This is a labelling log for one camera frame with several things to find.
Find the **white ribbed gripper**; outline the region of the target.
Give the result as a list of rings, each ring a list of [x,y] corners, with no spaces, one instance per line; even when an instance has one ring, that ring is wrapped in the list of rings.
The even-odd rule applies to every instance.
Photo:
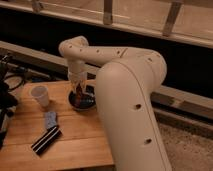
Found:
[[[71,81],[72,90],[76,94],[77,82],[81,81],[82,94],[86,95],[87,72],[85,62],[74,60],[68,63],[68,78]]]

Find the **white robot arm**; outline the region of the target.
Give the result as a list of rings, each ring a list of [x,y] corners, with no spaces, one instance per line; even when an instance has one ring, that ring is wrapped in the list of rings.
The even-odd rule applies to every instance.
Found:
[[[59,44],[68,72],[78,61],[99,67],[95,98],[116,171],[172,171],[151,105],[164,81],[163,56],[151,49],[91,46],[78,36]]]

